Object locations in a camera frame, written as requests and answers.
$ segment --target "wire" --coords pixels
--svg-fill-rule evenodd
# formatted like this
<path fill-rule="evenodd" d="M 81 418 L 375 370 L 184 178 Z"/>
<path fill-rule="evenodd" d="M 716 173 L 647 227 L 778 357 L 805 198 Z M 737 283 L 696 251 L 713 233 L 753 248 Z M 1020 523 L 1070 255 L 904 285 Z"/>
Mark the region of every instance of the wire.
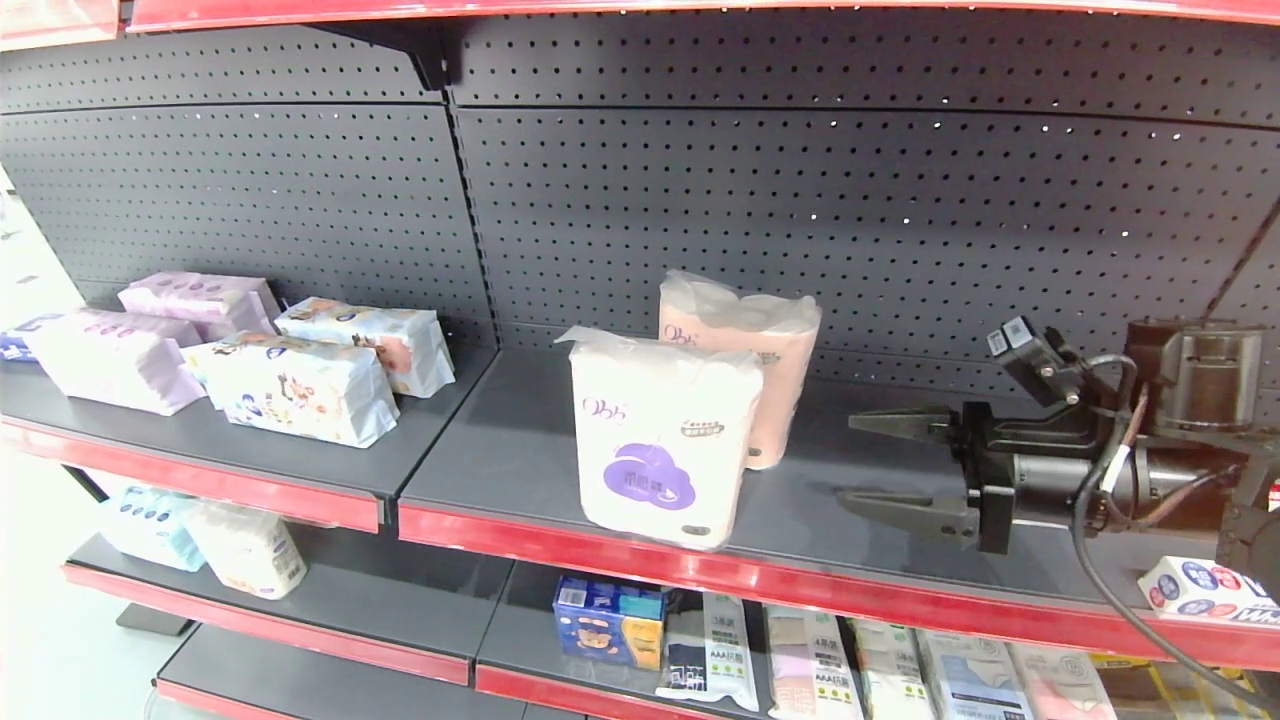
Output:
<path fill-rule="evenodd" d="M 1098 591 L 1102 598 L 1106 600 L 1107 603 L 1111 605 L 1111 607 L 1114 607 L 1115 611 L 1119 612 L 1121 618 L 1128 620 L 1130 625 L 1133 625 L 1139 633 L 1142 633 L 1143 637 L 1151 641 L 1152 644 L 1169 653 L 1170 657 L 1172 657 L 1178 662 L 1181 662 L 1188 670 L 1196 673 L 1197 675 L 1203 678 L 1204 682 L 1210 683 L 1217 689 L 1230 694 L 1231 697 L 1242 702 L 1247 702 L 1260 710 L 1265 710 L 1270 712 L 1272 716 L 1280 716 L 1280 701 L 1272 700 L 1265 694 L 1256 693 L 1245 688 L 1242 688 L 1240 685 L 1236 685 L 1231 680 L 1228 680 L 1226 678 L 1210 670 L 1207 666 L 1197 661 L 1194 657 L 1187 655 L 1181 650 L 1179 650 L 1178 646 L 1169 642 L 1167 639 L 1165 639 L 1164 635 L 1152 629 L 1151 625 L 1143 621 L 1142 618 L 1138 618 L 1138 615 L 1133 610 L 1130 610 L 1128 605 L 1125 605 L 1119 597 L 1116 597 L 1114 592 L 1111 592 L 1111 588 L 1107 587 L 1106 582 L 1102 579 L 1102 575 L 1098 574 L 1097 568 L 1094 568 L 1093 565 L 1093 559 L 1089 556 L 1089 550 L 1088 547 L 1085 547 L 1084 543 L 1085 523 L 1089 515 L 1089 498 L 1092 497 L 1093 491 L 1098 487 L 1098 483 L 1102 480 L 1102 473 L 1111 462 L 1111 456 L 1116 452 L 1116 450 L 1120 446 L 1120 439 L 1123 437 L 1123 430 L 1120 428 L 1126 424 L 1121 423 L 1120 419 L 1123 415 L 1128 414 L 1126 413 L 1129 402 L 1128 398 L 1132 397 L 1133 386 L 1137 382 L 1138 365 L 1137 363 L 1133 361 L 1132 357 L 1128 357 L 1125 355 L 1100 355 L 1097 357 L 1085 361 L 1087 366 L 1114 365 L 1114 364 L 1124 365 L 1124 375 L 1120 379 L 1120 388 L 1124 389 L 1125 387 L 1128 387 L 1129 392 L 1128 393 L 1121 392 L 1119 396 L 1120 405 L 1116 409 L 1116 424 L 1111 430 L 1111 437 L 1107 438 L 1107 443 L 1103 447 L 1102 456 L 1098 459 L 1097 462 L 1094 462 L 1089 468 L 1088 474 L 1084 475 L 1084 480 L 1080 483 L 1080 489 L 1075 496 L 1075 506 L 1071 509 L 1071 544 L 1075 547 L 1075 556 L 1080 561 L 1080 569 L 1084 570 L 1084 574 L 1089 578 L 1089 582 L 1093 583 L 1093 587 Z"/>

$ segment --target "facial tissue pack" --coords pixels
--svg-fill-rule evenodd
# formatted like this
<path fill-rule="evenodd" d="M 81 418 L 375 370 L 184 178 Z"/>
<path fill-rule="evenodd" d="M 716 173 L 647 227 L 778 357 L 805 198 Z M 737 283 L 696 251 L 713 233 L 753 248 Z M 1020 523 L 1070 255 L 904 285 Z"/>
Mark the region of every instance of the facial tissue pack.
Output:
<path fill-rule="evenodd" d="M 782 460 L 820 323 L 822 310 L 809 296 L 739 297 L 728 286 L 680 270 L 668 270 L 662 283 L 658 325 L 663 342 L 760 356 L 764 389 L 746 457 L 753 470 Z"/>
<path fill-rule="evenodd" d="M 205 559 L 186 527 L 195 501 L 166 491 L 129 486 L 101 505 L 102 537 L 123 552 L 195 573 Z"/>
<path fill-rule="evenodd" d="M 280 333 L 372 347 L 392 392 L 431 397 L 453 382 L 453 360 L 435 310 L 388 310 L 308 297 L 275 319 Z"/>
<path fill-rule="evenodd" d="M 598 525 L 709 550 L 728 539 L 763 375 L 707 352 L 571 328 L 582 511 Z"/>
<path fill-rule="evenodd" d="M 232 423 L 369 447 L 399 416 L 369 347 L 239 332 L 184 355 Z"/>
<path fill-rule="evenodd" d="M 186 320 L 90 309 L 50 320 L 27 338 L 64 395 L 157 415 L 205 396 L 179 351 L 198 342 Z"/>
<path fill-rule="evenodd" d="M 289 528 L 275 512 L 202 500 L 187 514 L 187 530 L 229 588 L 280 600 L 307 574 Z"/>
<path fill-rule="evenodd" d="M 131 313 L 189 320 L 205 342 L 238 331 L 274 333 L 270 316 L 280 307 L 262 278 L 183 272 L 136 281 L 116 297 Z"/>

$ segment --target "toilet paper roll pack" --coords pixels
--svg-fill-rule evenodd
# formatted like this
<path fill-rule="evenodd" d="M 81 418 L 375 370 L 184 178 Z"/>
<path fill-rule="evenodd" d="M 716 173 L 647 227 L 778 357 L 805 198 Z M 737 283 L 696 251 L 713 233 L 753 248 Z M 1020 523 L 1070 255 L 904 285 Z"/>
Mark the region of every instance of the toilet paper roll pack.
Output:
<path fill-rule="evenodd" d="M 668 270 L 658 318 L 660 340 L 672 345 L 760 356 L 764 389 L 751 427 L 746 466 L 777 465 L 787 448 L 822 310 L 813 297 L 786 300 L 739 293 L 707 278 Z"/>

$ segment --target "packaged mask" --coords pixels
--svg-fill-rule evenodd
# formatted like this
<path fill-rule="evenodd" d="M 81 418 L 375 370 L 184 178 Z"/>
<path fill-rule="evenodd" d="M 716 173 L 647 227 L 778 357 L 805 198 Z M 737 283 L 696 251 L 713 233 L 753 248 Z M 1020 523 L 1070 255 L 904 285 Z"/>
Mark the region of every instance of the packaged mask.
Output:
<path fill-rule="evenodd" d="M 663 342 L 760 355 L 764 389 L 746 457 L 753 470 L 782 460 L 820 323 L 822 310 L 809 296 L 739 297 L 728 286 L 681 270 L 667 270 L 662 283 L 658 327 Z"/>
<path fill-rule="evenodd" d="M 369 347 L 241 332 L 184 355 L 239 425 L 369 447 L 399 416 Z"/>
<path fill-rule="evenodd" d="M 275 319 L 280 333 L 372 347 L 392 392 L 431 397 L 453 382 L 453 360 L 435 310 L 389 310 L 308 297 Z"/>
<path fill-rule="evenodd" d="M 732 698 L 759 712 L 746 616 L 736 597 L 677 591 L 667 614 L 667 652 L 658 697 L 717 702 Z"/>
<path fill-rule="evenodd" d="M 764 606 L 777 720 L 861 720 L 840 625 L 829 612 Z"/>
<path fill-rule="evenodd" d="M 763 377 L 751 352 L 572 328 L 582 511 L 598 525 L 709 550 L 728 539 Z"/>
<path fill-rule="evenodd" d="M 196 325 L 205 342 L 239 331 L 275 333 L 279 304 L 262 278 L 165 272 L 129 283 L 116 293 L 131 313 L 179 318 Z"/>
<path fill-rule="evenodd" d="M 173 415 L 205 396 L 182 368 L 179 348 L 196 345 L 191 323 L 81 309 L 27 337 L 45 374 L 69 397 Z"/>

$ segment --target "lavender tissue package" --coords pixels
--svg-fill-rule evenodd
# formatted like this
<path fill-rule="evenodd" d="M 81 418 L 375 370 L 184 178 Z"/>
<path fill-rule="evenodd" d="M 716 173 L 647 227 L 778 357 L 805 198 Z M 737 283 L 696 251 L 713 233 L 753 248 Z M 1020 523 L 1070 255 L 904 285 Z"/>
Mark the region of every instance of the lavender tissue package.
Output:
<path fill-rule="evenodd" d="M 82 309 L 27 338 L 64 395 L 173 415 L 205 389 L 183 369 L 182 347 L 200 343 L 186 320 Z"/>
<path fill-rule="evenodd" d="M 189 320 L 205 342 L 239 331 L 274 334 L 270 318 L 280 307 L 262 278 L 183 272 L 156 273 L 116 296 L 131 313 Z"/>

